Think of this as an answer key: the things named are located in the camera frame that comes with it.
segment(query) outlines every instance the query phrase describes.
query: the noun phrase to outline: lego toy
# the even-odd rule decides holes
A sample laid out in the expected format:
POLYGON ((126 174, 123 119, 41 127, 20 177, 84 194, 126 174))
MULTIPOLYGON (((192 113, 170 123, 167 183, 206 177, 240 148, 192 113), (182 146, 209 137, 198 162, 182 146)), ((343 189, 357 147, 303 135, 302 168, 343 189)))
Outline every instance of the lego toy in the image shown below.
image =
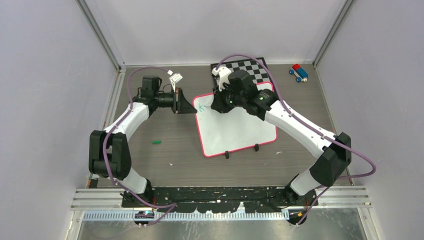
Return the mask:
POLYGON ((296 76, 296 82, 307 82, 308 81, 308 74, 307 72, 301 68, 299 64, 295 64, 291 67, 291 69, 288 71, 290 75, 296 76))

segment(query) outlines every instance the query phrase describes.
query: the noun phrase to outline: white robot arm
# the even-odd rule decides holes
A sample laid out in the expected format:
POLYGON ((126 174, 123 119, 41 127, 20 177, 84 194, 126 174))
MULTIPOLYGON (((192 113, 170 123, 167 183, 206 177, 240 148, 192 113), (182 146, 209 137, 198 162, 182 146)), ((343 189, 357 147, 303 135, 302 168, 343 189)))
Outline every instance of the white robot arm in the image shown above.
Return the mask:
POLYGON ((322 129, 284 102, 285 107, 290 111, 288 113, 274 92, 269 89, 258 90, 253 83, 253 76, 247 71, 238 70, 230 74, 228 71, 219 71, 218 73, 220 78, 224 77, 222 85, 225 89, 219 86, 213 89, 214 98, 211 105, 213 110, 224 114, 235 107, 244 108, 248 114, 257 116, 288 133, 317 158, 310 168, 295 176, 285 187, 284 194, 288 203, 296 202, 321 185, 332 186, 346 170, 351 162, 351 153, 330 140, 350 147, 351 139, 347 134, 341 133, 337 136, 333 132, 322 129), (293 114, 313 129, 319 130, 323 136, 317 135, 301 124, 292 116, 293 114))
POLYGON ((171 108, 175 114, 195 114, 197 110, 185 99, 183 90, 173 86, 171 92, 160 91, 162 80, 158 76, 144 76, 142 87, 138 89, 137 96, 132 99, 127 110, 112 125, 103 131, 95 130, 90 135, 89 170, 92 174, 109 178, 105 164, 102 145, 106 135, 106 149, 112 147, 107 153, 110 170, 115 182, 132 190, 146 201, 153 196, 150 181, 140 176, 131 167, 131 155, 128 147, 136 129, 146 121, 157 108, 171 108))

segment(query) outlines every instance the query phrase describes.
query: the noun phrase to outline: whiteboard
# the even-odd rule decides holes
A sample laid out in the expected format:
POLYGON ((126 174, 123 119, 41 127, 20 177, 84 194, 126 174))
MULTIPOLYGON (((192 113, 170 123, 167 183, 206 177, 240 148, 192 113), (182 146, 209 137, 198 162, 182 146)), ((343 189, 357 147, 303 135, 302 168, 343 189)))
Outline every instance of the whiteboard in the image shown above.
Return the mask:
MULTIPOLYGON (((269 82, 257 84, 259 90, 271 89, 269 82)), ((249 115, 246 110, 236 107, 228 113, 219 113, 211 109, 214 100, 213 93, 196 96, 193 106, 197 130, 203 155, 207 158, 228 152, 252 148, 256 144, 272 143, 277 139, 277 128, 249 115)))

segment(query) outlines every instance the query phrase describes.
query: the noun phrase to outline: gray tabletop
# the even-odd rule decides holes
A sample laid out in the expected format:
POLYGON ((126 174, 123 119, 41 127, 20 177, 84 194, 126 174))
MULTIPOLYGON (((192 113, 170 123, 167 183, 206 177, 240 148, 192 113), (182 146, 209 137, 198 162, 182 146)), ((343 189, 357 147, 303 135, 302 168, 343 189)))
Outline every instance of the gray tabletop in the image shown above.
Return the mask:
MULTIPOLYGON (((290 67, 288 64, 269 65, 284 99, 315 124, 334 132, 312 65, 302 65, 309 74, 308 82, 302 83, 297 83, 295 77, 289 75, 290 67)), ((178 87, 183 89, 189 102, 195 96, 212 92, 209 66, 179 66, 169 69, 183 76, 178 87)), ((126 73, 134 70, 135 68, 128 68, 126 73)), ((168 82, 166 74, 160 70, 137 72, 130 83, 132 96, 137 94, 143 75, 152 74, 160 76, 164 83, 168 82)), ((115 119, 124 112, 128 103, 125 78, 115 119)), ((166 108, 158 108, 136 130, 129 141, 129 148, 132 167, 156 187, 284 186, 315 162, 306 148, 282 130, 278 130, 277 141, 260 146, 258 152, 245 149, 231 153, 229 159, 223 155, 204 157, 195 116, 173 114, 166 108), (156 140, 161 140, 161 144, 152 144, 156 140)), ((99 182, 99 186, 107 184, 109 181, 99 182)))

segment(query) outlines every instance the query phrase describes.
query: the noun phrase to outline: black and white checkerboard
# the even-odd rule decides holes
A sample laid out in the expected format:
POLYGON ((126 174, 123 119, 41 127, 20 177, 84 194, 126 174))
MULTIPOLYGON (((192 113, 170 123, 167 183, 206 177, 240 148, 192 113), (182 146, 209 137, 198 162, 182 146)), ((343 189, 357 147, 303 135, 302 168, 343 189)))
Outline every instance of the black and white checkerboard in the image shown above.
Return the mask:
MULTIPOLYGON (((265 67, 268 67, 263 57, 257 57, 257 59, 261 61, 265 65, 265 67)), ((212 69, 215 68, 217 65, 218 63, 211 64, 210 70, 212 71, 212 69)), ((237 70, 247 71, 250 75, 254 76, 254 83, 270 82, 270 77, 268 76, 267 72, 258 63, 256 63, 256 61, 250 59, 243 59, 237 61, 226 61, 222 63, 222 65, 225 65, 227 68, 229 68, 231 72, 237 70)), ((213 78, 213 85, 215 87, 218 85, 218 77, 213 78)))

